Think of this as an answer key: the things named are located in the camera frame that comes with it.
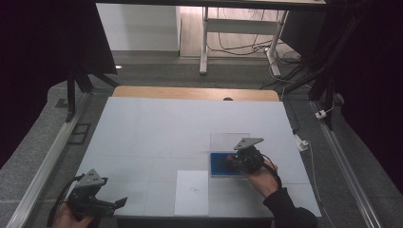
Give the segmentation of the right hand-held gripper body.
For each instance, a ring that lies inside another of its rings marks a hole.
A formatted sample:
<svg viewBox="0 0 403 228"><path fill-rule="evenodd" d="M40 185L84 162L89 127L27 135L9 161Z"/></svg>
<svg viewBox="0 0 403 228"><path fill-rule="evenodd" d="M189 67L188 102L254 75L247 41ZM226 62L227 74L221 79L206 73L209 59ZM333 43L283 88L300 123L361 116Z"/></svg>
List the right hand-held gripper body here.
<svg viewBox="0 0 403 228"><path fill-rule="evenodd" d="M263 141L263 138L242 138L235 145L234 150L241 166L241 172L252 174L260 170L264 164L264 158L257 150L256 144Z"/></svg>

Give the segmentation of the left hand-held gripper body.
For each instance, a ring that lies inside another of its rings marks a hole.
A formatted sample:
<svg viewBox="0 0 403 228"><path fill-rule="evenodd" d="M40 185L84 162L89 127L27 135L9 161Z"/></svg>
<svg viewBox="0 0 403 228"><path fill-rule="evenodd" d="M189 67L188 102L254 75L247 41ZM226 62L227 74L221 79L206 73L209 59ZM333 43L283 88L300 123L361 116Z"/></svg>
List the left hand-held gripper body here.
<svg viewBox="0 0 403 228"><path fill-rule="evenodd" d="M101 178L95 169L84 174L67 198L67 206L76 219L84 216L95 218L111 218L116 204L96 199L97 193L106 185L107 178Z"/></svg>

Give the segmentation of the blue ink pad case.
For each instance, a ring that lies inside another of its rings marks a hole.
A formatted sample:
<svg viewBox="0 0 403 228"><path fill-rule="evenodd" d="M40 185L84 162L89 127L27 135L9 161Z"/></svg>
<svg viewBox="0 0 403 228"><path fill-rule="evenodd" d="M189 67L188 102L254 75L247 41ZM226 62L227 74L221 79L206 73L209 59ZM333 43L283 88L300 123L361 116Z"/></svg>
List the blue ink pad case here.
<svg viewBox="0 0 403 228"><path fill-rule="evenodd" d="M237 154L234 147L249 133L211 133L209 167L210 176L215 178L240 177L241 172L226 159Z"/></svg>

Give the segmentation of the person's right hand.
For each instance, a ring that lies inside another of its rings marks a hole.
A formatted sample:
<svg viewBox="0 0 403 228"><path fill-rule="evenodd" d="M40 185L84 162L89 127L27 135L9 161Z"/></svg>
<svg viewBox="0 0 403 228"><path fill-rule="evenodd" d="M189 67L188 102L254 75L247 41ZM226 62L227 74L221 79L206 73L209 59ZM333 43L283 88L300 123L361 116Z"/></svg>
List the person's right hand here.
<svg viewBox="0 0 403 228"><path fill-rule="evenodd" d="M245 174L245 178L265 199L278 190L275 177L265 167L253 174Z"/></svg>

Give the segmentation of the person's left hand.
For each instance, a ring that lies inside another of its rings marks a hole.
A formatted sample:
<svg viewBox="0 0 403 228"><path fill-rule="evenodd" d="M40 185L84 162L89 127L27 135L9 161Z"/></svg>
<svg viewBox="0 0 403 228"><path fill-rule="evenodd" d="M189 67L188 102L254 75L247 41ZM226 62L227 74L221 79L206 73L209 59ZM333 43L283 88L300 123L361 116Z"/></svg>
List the person's left hand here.
<svg viewBox="0 0 403 228"><path fill-rule="evenodd" d="M94 217L90 216L84 216L81 220L77 220L64 203L53 221L51 228L87 228L93 220Z"/></svg>

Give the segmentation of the white paper sheet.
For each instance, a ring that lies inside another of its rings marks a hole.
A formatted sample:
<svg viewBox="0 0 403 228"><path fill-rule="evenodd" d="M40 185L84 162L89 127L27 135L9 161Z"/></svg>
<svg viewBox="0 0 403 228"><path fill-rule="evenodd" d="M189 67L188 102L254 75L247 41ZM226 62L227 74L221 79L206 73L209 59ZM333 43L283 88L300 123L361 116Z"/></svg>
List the white paper sheet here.
<svg viewBox="0 0 403 228"><path fill-rule="evenodd" d="M175 216L209 216L208 178L207 171L179 170L177 172Z"/></svg>

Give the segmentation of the white power adapter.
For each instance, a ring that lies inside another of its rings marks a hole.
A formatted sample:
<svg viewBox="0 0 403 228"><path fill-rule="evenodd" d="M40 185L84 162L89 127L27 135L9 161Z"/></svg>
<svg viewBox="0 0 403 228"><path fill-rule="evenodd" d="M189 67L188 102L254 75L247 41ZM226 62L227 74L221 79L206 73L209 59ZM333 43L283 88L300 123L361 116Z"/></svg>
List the white power adapter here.
<svg viewBox="0 0 403 228"><path fill-rule="evenodd" d="M296 139L296 143L297 143L297 148L300 152L305 151L308 149L308 145L309 143L305 140L302 140L298 134L294 135L295 139Z"/></svg>

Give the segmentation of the white table cover board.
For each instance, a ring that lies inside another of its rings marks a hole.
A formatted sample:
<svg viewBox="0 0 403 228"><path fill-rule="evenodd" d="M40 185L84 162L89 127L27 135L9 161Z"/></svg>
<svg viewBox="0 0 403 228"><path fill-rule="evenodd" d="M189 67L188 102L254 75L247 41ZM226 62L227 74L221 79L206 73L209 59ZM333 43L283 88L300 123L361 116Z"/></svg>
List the white table cover board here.
<svg viewBox="0 0 403 228"><path fill-rule="evenodd" d="M108 179L99 199L127 198L117 217L189 218L174 215L177 172L199 170L209 175L209 216L202 218L270 218L246 179L210 176L211 133L263 138L257 148L278 166L295 206L320 213L280 102L111 97L79 170Z"/></svg>

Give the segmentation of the wooden table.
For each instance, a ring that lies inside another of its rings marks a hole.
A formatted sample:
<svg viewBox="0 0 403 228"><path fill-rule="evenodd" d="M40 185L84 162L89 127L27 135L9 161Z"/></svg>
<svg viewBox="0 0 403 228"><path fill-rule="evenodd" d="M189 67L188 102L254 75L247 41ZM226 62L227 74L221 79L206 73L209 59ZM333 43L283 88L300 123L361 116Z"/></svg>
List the wooden table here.
<svg viewBox="0 0 403 228"><path fill-rule="evenodd" d="M157 99L214 100L214 101L254 101L254 102L279 101L278 94L274 90L131 86L131 85L117 86L114 89L112 96L157 98Z"/></svg>

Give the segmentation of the black stand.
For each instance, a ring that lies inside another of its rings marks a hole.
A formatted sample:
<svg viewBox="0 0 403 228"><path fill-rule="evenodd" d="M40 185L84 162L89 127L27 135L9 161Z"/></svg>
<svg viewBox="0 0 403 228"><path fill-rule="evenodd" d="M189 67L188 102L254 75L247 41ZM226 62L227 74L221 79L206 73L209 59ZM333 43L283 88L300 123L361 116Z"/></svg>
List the black stand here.
<svg viewBox="0 0 403 228"><path fill-rule="evenodd" d="M332 72L339 52L342 50L342 40L346 26L343 23L325 23L325 35L321 35L319 41L322 43L316 53L307 58L307 62L311 65L311 71L307 76L298 79L294 84L285 88L285 93L296 90L308 83L313 82L313 87L308 93L311 101L316 101L325 96L324 111L326 116L321 120L332 130L332 111L334 108L334 92L335 92L335 74Z"/></svg>
<svg viewBox="0 0 403 228"><path fill-rule="evenodd" d="M83 93L89 93L93 90L94 86L89 79L93 75L104 83L116 88L120 84L107 77L104 73L93 68L85 68L83 66L73 66L67 76L67 119L66 122L72 121L76 113L75 102L75 86L78 86Z"/></svg>

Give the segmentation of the black curtain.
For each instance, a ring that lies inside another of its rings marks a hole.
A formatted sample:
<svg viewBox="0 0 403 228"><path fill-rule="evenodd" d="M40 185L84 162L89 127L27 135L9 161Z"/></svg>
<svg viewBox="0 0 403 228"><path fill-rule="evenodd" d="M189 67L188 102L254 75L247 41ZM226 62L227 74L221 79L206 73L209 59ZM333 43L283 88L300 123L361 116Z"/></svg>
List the black curtain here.
<svg viewBox="0 0 403 228"><path fill-rule="evenodd" d="M117 72L96 0L0 0L0 168L74 72Z"/></svg>

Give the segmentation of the aluminium rail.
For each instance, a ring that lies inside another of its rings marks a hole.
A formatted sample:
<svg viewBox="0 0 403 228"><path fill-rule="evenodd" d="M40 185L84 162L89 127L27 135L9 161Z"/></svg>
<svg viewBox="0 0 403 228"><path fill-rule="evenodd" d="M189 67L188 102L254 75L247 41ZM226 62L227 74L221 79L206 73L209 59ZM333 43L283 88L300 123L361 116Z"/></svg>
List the aluminium rail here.
<svg viewBox="0 0 403 228"><path fill-rule="evenodd" d="M84 112L84 107L87 103L88 97L88 92L84 92L79 97L75 113L72 115L69 122L64 122L62 125L61 130L47 152L42 164L39 166L39 169L33 177L25 195L19 201L19 204L11 216L6 228L23 228L26 224L34 204L38 200L56 162L58 162L63 149L67 144L69 135Z"/></svg>
<svg viewBox="0 0 403 228"><path fill-rule="evenodd" d="M349 163L344 151L336 137L336 134L331 130L324 119L317 118L320 128L334 154L340 172L346 181L355 203L363 217L368 228L382 228L380 219L378 218L370 200L361 186L353 167Z"/></svg>

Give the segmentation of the black floor frame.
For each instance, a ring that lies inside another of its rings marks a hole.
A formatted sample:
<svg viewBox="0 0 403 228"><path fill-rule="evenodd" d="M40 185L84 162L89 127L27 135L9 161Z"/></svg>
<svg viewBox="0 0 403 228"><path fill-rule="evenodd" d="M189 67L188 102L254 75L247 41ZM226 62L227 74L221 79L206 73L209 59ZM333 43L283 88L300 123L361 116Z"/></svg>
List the black floor frame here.
<svg viewBox="0 0 403 228"><path fill-rule="evenodd" d="M90 123L77 123L70 134L68 144L83 145L91 128Z"/></svg>

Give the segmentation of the white desk frame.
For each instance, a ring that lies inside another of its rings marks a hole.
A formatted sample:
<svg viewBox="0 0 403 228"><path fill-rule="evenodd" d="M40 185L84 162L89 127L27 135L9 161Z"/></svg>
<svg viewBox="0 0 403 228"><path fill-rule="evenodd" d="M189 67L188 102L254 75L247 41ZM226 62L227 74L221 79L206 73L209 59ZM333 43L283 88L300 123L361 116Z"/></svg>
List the white desk frame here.
<svg viewBox="0 0 403 228"><path fill-rule="evenodd" d="M254 20L239 20L239 19L220 19L210 18L208 7L203 8L202 17L202 44L201 44L201 61L200 75L205 75L207 72L207 35L209 32L222 33L238 33L238 34L257 34L257 35L272 35L273 41L270 47L264 50L264 53L270 64L270 69L274 76L279 76L280 71L274 57L279 37L281 35L288 10L283 10L277 21L254 21Z"/></svg>

